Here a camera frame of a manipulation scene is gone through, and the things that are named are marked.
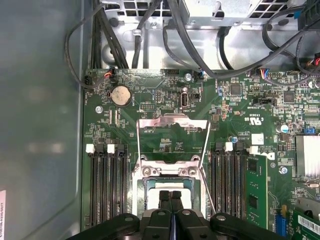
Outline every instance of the sticker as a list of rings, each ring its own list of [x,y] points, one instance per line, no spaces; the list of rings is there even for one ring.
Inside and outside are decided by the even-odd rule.
[[[314,224],[312,221],[309,221],[308,219],[305,219],[302,216],[298,216],[298,223],[307,229],[311,230],[312,232],[320,235],[320,226],[317,224]]]
[[[251,143],[252,145],[263,145],[265,143],[263,133],[252,133],[251,134]]]
[[[6,190],[0,191],[0,240],[5,240]]]

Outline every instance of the mounting screw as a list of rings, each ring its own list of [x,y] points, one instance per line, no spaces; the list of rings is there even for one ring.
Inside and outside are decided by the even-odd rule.
[[[154,21],[150,24],[152,29],[156,29],[157,28],[157,23]]]
[[[190,82],[192,80],[192,75],[190,73],[186,73],[184,75],[184,80],[186,80],[187,82]]]
[[[225,221],[226,217],[225,216],[216,216],[216,219],[218,219],[219,221]]]
[[[103,107],[102,106],[96,106],[95,107],[95,112],[97,114],[102,114],[102,112],[104,111]]]
[[[196,175],[196,173],[197,173],[197,171],[194,168],[190,168],[189,171],[188,171],[188,174],[190,176],[194,176],[194,175]]]
[[[188,210],[183,210],[183,211],[182,211],[182,214],[183,214],[183,215],[190,215],[190,214],[191,214],[191,212],[190,212],[190,211],[188,211]]]
[[[149,176],[151,174],[150,168],[146,167],[142,170],[143,176]]]
[[[285,166],[281,166],[279,169],[279,173],[281,173],[281,174],[288,173],[288,168],[286,168]]]

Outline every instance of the heatsink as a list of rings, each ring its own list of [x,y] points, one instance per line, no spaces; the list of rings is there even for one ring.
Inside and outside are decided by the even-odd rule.
[[[296,171],[300,176],[320,177],[320,136],[296,136]]]

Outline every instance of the black memory slot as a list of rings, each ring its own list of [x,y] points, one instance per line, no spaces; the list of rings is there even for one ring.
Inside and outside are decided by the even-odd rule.
[[[223,213],[226,212],[226,156],[225,155],[221,155],[220,156],[220,164],[221,164],[221,181],[220,181],[220,185],[221,185],[221,211]]]
[[[124,152],[119,154],[119,164],[120,164],[120,172],[121,172],[121,181],[120,181],[120,214],[127,212],[127,152],[128,146],[124,146]]]
[[[100,224],[102,222],[101,218],[101,199],[102,199],[102,161],[101,156],[97,157],[96,161],[96,224]]]
[[[230,153],[224,155],[224,213],[231,212]]]
[[[102,199],[101,199],[101,206],[102,206],[102,221],[106,221],[109,219],[108,213],[109,213],[109,201],[108,201],[108,175],[109,175],[109,165],[108,165],[108,158],[104,157],[102,160]]]
[[[240,186],[245,185],[245,165],[246,165],[246,156],[240,157]],[[245,192],[240,191],[240,202],[241,202],[241,218],[245,219],[246,204],[245,204]]]
[[[236,183],[235,183],[235,152],[232,151],[229,156],[229,173],[230,173],[230,215],[235,216],[237,212],[236,206]]]
[[[240,171],[240,161],[241,156],[237,152],[234,159],[234,205],[235,209],[235,217],[241,217],[241,171]]]
[[[90,226],[96,225],[96,182],[97,182],[97,157],[95,155],[90,156],[91,165],[91,179],[90,179]]]
[[[218,154],[216,156],[216,193],[217,193],[217,212],[220,213],[222,211],[222,190],[223,190],[223,186],[222,186],[222,161],[221,161],[221,155]]]
[[[116,154],[109,153],[108,160],[110,162],[110,218],[117,215],[117,158]]]

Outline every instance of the connector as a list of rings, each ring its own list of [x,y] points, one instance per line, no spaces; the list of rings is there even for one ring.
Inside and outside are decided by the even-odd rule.
[[[275,232],[282,237],[287,236],[287,219],[281,214],[275,216]]]

